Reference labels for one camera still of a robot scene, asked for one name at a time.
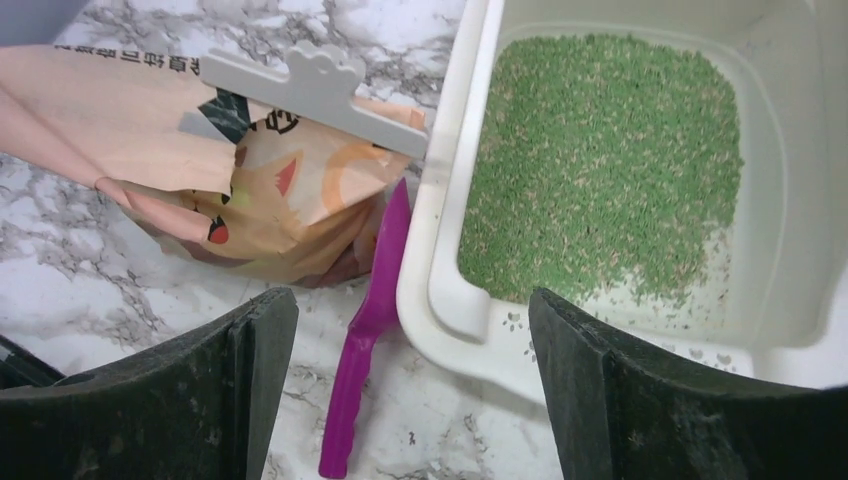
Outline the orange cat litter bag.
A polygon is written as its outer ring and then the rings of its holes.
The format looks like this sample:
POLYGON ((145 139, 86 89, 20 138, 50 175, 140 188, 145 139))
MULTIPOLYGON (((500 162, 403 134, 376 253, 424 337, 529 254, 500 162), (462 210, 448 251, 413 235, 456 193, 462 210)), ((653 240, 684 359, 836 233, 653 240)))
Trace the orange cat litter bag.
MULTIPOLYGON (((368 273, 414 159, 208 86, 199 60, 5 47, 1 149, 104 193, 166 252, 307 288, 368 273)), ((354 102, 427 134, 421 110, 354 102)))

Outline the magenta plastic litter scoop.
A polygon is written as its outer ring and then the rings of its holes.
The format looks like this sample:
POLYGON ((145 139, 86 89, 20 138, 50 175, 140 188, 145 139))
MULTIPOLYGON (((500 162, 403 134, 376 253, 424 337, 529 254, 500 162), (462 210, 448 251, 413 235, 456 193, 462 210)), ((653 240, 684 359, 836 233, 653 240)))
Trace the magenta plastic litter scoop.
POLYGON ((400 324, 396 291, 410 222, 407 182, 402 179, 385 207, 369 287, 348 326, 339 358, 318 466, 323 478, 346 477, 373 348, 384 332, 400 324))

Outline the grey bag sealing clip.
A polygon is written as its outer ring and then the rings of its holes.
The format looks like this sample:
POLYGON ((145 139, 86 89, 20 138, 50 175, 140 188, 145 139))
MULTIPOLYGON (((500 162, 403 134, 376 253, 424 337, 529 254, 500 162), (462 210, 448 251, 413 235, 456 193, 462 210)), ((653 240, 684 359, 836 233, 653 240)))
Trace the grey bag sealing clip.
POLYGON ((299 41, 284 55, 281 72, 219 49, 199 60, 203 83, 306 117, 413 159, 425 156, 429 137, 354 102, 364 63, 334 45, 299 41))

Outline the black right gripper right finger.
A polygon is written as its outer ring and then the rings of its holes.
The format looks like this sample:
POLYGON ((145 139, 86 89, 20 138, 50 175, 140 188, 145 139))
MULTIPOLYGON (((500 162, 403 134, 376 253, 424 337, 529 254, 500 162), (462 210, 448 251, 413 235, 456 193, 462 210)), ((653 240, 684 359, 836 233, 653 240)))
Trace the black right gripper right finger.
POLYGON ((567 479, 843 479, 847 390, 685 359, 539 288, 529 326, 567 479))

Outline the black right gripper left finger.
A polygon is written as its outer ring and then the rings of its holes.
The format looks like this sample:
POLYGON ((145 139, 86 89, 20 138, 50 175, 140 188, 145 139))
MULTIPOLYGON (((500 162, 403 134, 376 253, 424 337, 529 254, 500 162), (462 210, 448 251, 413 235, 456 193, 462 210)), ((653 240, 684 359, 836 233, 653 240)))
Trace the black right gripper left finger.
POLYGON ((276 287, 123 359, 3 389, 2 477, 260 478, 298 315, 276 287))

